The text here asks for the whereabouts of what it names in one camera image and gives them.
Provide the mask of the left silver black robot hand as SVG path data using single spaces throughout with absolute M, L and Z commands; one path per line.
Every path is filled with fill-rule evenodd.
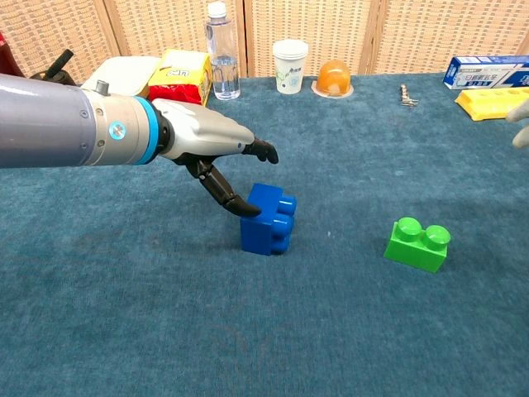
M 168 125 L 170 138 L 160 154 L 187 168 L 211 196 L 230 213 L 254 218 L 260 208 L 236 194 L 213 161 L 225 155 L 254 155 L 271 164 L 279 162 L 274 146 L 247 127 L 204 106 L 157 98 L 154 108 Z

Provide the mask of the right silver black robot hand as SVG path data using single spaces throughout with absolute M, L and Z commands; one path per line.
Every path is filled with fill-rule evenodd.
M 518 107 L 512 109 L 506 116 L 507 122 L 520 122 L 529 118 L 529 100 Z M 512 145 L 518 149 L 522 149 L 529 144 L 529 126 L 522 128 L 512 139 Z

